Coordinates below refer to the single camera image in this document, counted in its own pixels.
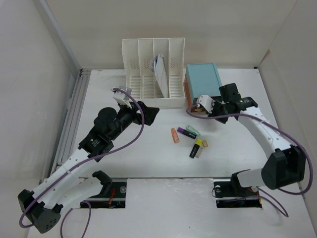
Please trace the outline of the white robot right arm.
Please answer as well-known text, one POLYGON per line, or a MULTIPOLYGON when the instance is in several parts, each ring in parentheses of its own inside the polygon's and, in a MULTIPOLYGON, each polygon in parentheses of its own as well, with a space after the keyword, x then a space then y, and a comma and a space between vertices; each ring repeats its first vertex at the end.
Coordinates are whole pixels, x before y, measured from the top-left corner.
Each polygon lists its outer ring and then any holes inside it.
POLYGON ((236 118, 263 149, 267 162, 260 169, 237 172, 229 183, 230 191, 241 195, 248 187, 266 186, 275 190, 303 180, 306 158, 298 146, 292 145, 263 116, 251 97, 241 97, 234 83, 219 88, 221 100, 210 96, 199 97, 209 117, 226 123, 228 115, 236 118))

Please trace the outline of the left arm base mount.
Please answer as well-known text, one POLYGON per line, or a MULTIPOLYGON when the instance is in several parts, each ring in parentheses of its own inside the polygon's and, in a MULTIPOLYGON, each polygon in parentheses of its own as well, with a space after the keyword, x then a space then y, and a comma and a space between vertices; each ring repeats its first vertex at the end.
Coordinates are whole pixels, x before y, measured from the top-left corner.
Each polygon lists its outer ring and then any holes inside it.
POLYGON ((102 185, 97 195, 86 199, 92 209, 123 209, 126 205, 127 179, 110 178, 103 171, 96 171, 93 178, 99 180, 102 185))

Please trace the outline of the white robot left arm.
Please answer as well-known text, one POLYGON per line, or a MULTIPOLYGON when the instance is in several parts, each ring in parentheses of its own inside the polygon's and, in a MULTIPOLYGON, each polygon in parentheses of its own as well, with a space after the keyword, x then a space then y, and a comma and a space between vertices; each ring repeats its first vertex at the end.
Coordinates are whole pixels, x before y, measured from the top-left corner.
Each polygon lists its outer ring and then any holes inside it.
POLYGON ((85 199, 107 196, 112 179, 103 171, 93 172, 87 180, 79 178, 106 155, 116 152, 113 141, 132 123, 152 125, 159 108, 148 107, 142 101, 119 105, 119 111, 106 107, 99 111, 94 126, 79 143, 78 148, 49 178, 33 190, 22 190, 18 202, 23 218, 30 221, 39 233, 50 231, 67 208, 73 208, 85 199))

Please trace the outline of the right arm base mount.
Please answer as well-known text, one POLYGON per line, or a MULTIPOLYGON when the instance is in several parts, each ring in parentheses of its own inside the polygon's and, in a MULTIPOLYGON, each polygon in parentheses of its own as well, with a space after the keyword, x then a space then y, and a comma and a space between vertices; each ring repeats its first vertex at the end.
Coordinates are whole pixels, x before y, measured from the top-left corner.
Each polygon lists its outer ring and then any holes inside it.
POLYGON ((217 208, 262 208, 259 192, 250 187, 236 187, 230 178, 214 179, 213 185, 217 208))

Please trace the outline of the white spiral notebook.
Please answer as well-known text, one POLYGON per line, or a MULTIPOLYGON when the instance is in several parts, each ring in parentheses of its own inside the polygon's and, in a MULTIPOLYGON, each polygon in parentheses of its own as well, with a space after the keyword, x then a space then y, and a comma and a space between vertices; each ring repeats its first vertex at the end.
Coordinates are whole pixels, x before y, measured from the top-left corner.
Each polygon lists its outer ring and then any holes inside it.
POLYGON ((150 67, 152 72, 155 75, 156 93, 158 94, 158 96, 161 96, 161 98, 168 98, 169 97, 168 79, 167 79, 167 73, 165 70, 163 54, 157 54, 150 61, 150 67))

